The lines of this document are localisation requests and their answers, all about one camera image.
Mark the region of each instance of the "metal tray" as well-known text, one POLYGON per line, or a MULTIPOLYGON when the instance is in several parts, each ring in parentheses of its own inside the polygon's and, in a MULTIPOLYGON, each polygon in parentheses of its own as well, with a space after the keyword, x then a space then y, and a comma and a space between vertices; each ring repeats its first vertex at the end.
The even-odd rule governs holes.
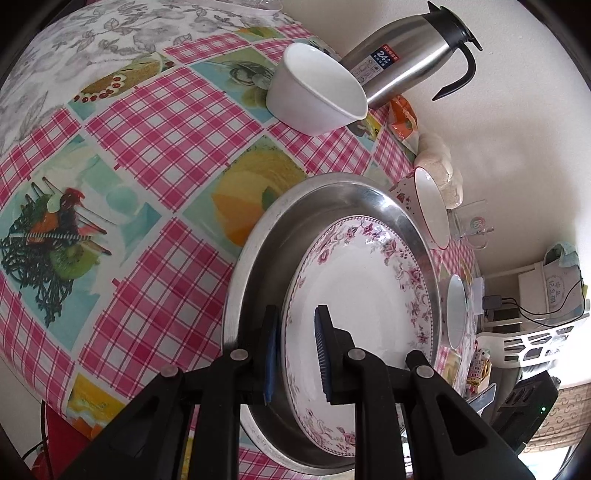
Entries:
MULTIPOLYGON (((329 173, 309 178, 277 199, 252 230, 234 269, 223 315, 223 349, 233 349, 247 331, 260 326, 265 306, 281 307, 296 268, 318 234, 347 215, 369 215, 386 223, 413 252, 427 284, 433 311, 435 362, 441 332, 439 288, 429 250, 413 221, 388 192, 364 177, 329 173)), ((260 450, 288 469, 333 475, 354 467, 354 458, 320 450, 296 423, 281 368, 266 406, 242 406, 241 423, 260 450)))

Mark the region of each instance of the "white ceramic bowl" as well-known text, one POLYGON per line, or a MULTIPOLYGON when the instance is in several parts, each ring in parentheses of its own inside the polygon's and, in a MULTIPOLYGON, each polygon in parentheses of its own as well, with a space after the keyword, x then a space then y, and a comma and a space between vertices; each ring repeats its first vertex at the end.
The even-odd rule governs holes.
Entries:
POLYGON ((275 69, 267 108, 283 123, 311 137, 363 120, 367 97, 335 59, 304 43, 289 45, 275 69))
POLYGON ((430 248, 449 246, 449 220, 439 188, 429 172, 417 167, 390 189, 417 224, 418 232, 430 248))
POLYGON ((466 330, 466 293, 462 279, 452 275, 439 282, 441 294, 441 338, 456 350, 466 330))

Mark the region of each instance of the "tablecloth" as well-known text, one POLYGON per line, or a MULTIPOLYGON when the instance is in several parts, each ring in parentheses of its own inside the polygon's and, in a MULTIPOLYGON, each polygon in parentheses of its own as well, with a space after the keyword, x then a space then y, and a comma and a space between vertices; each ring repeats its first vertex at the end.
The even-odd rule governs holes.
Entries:
MULTIPOLYGON (((220 354, 233 265, 279 195, 330 171, 384 187, 411 171, 386 108, 315 138, 273 118, 264 79, 294 41, 338 58, 285 15, 99 2, 43 31, 2 88, 0 354, 87 437, 164 365, 220 354), (96 70, 101 59, 110 71, 96 70)), ((470 249, 431 253, 440 278, 469 288, 470 249)), ((450 355, 440 349, 441 373, 450 355)), ((240 472, 306 477, 245 435, 240 472)))

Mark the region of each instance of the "cable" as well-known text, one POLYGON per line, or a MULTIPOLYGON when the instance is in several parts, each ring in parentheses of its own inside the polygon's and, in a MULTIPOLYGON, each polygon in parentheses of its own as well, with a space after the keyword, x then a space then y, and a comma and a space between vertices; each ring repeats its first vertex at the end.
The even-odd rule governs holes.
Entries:
POLYGON ((35 450, 39 448, 39 445, 43 445, 43 440, 37 443, 34 447, 31 447, 27 450, 27 452, 21 457, 23 460, 26 460, 27 457, 32 454, 35 450))
POLYGON ((566 325, 568 323, 576 322, 581 317, 583 317, 583 315, 585 314, 585 309, 584 309, 585 295, 583 294, 583 273, 581 272, 581 268, 578 265, 577 265, 577 268, 579 269, 579 277, 580 278, 570 288, 569 292, 566 294, 566 297, 564 297, 564 301, 562 302, 562 305, 557 310, 553 310, 552 312, 546 312, 546 313, 530 312, 529 310, 527 310, 527 309, 523 308, 521 305, 519 305, 517 303, 517 300, 515 300, 513 297, 503 297, 503 298, 501 298, 501 302, 502 302, 503 305, 515 305, 519 309, 519 312, 520 312, 521 316, 523 316, 523 318, 529 320, 530 322, 537 323, 538 325, 541 325, 541 326, 546 327, 546 328, 559 328, 559 327, 562 327, 562 326, 564 326, 564 325, 566 325), (546 325, 545 323, 542 323, 542 322, 540 322, 538 320, 534 320, 532 318, 529 318, 527 315, 525 315, 525 313, 528 313, 530 315, 552 315, 553 313, 558 313, 560 310, 562 310, 562 307, 564 307, 564 305, 566 304, 566 301, 569 299, 569 295, 571 294, 571 292, 579 284, 581 284, 581 297, 583 298, 583 313, 581 313, 581 315, 579 315, 575 319, 570 319, 570 320, 568 320, 568 321, 566 321, 564 323, 561 323, 559 325, 546 325))
POLYGON ((49 480, 54 480, 53 469, 51 468, 51 460, 49 459, 49 448, 47 448, 47 434, 45 431, 45 401, 41 402, 41 441, 43 443, 43 450, 45 450, 45 462, 47 463, 47 473, 49 473, 49 480))

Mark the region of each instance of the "floral plate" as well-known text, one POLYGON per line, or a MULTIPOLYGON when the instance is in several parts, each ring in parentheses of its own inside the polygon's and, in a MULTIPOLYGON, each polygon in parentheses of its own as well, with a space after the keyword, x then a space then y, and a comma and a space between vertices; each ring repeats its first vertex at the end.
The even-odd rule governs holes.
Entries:
POLYGON ((430 361, 433 318, 411 251, 386 224, 350 216, 311 245, 291 281, 282 313, 285 389, 295 419, 319 448, 355 455, 355 407, 326 401, 314 337, 314 311, 328 305, 333 324, 386 364, 405 368, 419 349, 430 361))

